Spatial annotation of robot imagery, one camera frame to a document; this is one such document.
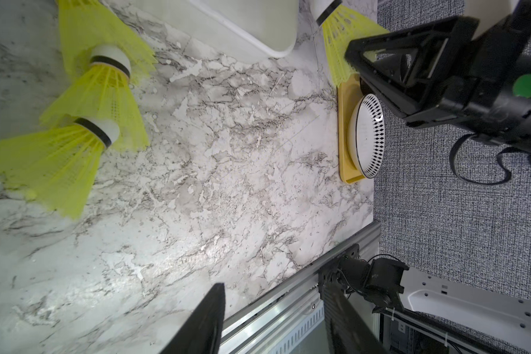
gray carpet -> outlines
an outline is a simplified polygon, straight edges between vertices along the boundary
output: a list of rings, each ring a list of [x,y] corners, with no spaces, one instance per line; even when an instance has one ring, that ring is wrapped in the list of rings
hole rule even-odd
[[[384,0],[378,22],[396,31],[463,11],[463,0]],[[526,53],[531,55],[531,41]],[[504,158],[514,174],[509,183],[471,185],[448,165],[450,148],[466,131],[409,129],[384,111],[386,152],[374,198],[382,252],[444,279],[531,299],[531,169],[524,154]],[[499,150],[469,142],[459,154],[460,171],[475,180],[501,179],[495,162]],[[501,352],[524,352],[443,322]]]

marble countertop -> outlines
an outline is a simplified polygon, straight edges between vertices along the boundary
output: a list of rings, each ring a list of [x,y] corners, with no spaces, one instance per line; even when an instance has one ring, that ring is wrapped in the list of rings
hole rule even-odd
[[[0,138],[37,130],[68,85],[55,2],[14,2],[0,2]],[[353,5],[375,19],[375,0]],[[228,317],[373,221],[373,182],[340,181],[305,3],[293,52],[251,66],[113,10],[157,52],[133,88],[152,145],[102,157],[78,222],[0,186],[0,353],[157,353],[213,283]]]

shuttlecock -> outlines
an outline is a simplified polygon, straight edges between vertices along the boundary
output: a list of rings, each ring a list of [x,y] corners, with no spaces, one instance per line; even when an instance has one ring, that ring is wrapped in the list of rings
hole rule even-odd
[[[342,5],[341,0],[311,0],[311,13],[323,29],[324,47],[332,83],[338,87],[356,70],[344,58],[351,40],[388,33],[369,18]],[[369,59],[375,60],[375,53]]]
[[[78,118],[63,128],[0,140],[0,179],[26,199],[77,219],[100,155],[118,135],[118,125],[109,119]]]
[[[149,139],[128,86],[130,61],[113,45],[94,48],[90,61],[89,70],[43,112],[40,123],[53,128],[70,124],[67,117],[112,119],[120,127],[115,150],[144,150]]]
[[[75,81],[88,69],[92,50],[102,44],[119,47],[130,59],[132,83],[155,68],[155,53],[98,0],[58,0],[59,32],[65,71]]]

